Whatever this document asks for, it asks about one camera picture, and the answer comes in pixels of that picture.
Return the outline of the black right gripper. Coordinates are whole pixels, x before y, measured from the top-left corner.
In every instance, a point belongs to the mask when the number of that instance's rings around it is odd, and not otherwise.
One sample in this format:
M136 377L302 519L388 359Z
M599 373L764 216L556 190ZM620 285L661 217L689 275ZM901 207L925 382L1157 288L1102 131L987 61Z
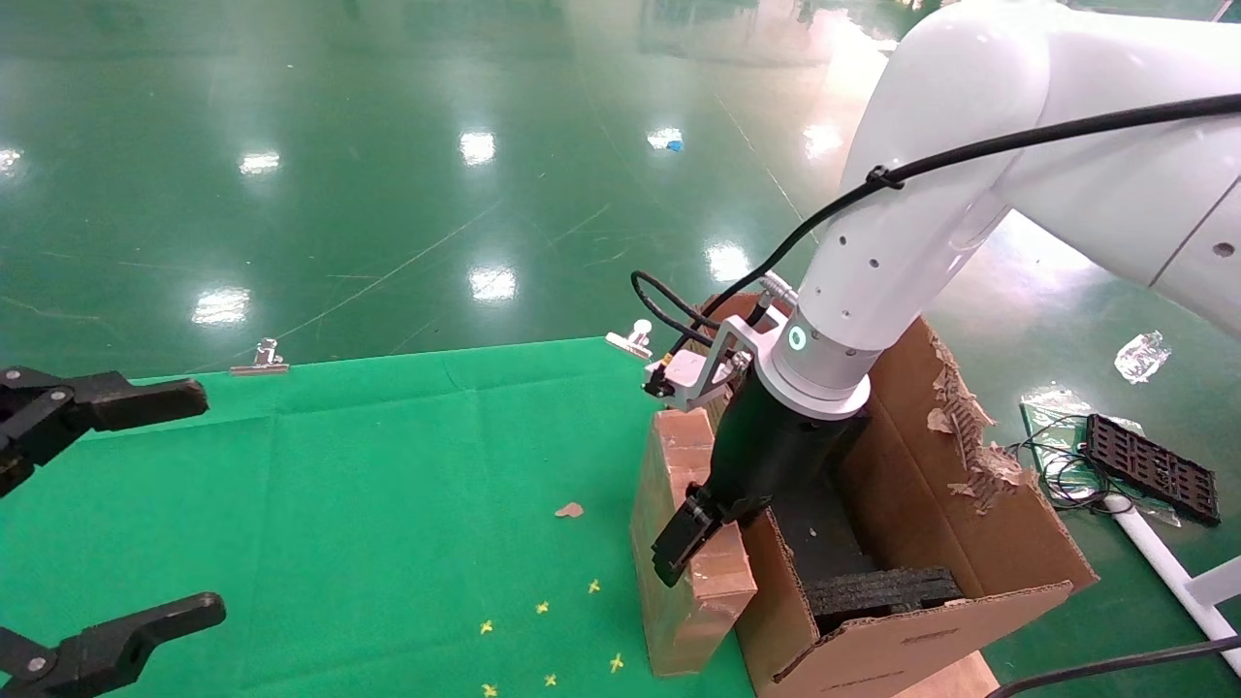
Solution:
M840 420L808 417L777 400L757 374L746 375L719 419L709 478L688 483L683 504L652 544L656 578L674 587L724 527L748 525L777 496L841 463L869 420L866 407Z

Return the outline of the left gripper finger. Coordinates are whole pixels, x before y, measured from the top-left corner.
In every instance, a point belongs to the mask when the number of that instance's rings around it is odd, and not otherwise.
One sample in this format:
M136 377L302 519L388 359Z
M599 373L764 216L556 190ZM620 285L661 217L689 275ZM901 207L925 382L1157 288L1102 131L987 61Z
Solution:
M1 669L9 676L4 697L98 697L137 683L160 645L212 628L227 617L218 592L141 610L93 623L60 641L37 645L1 628Z
M204 385L177 379L137 385L122 374L62 378L30 366L1 371L1 496L17 491L91 431L127 431L208 411Z

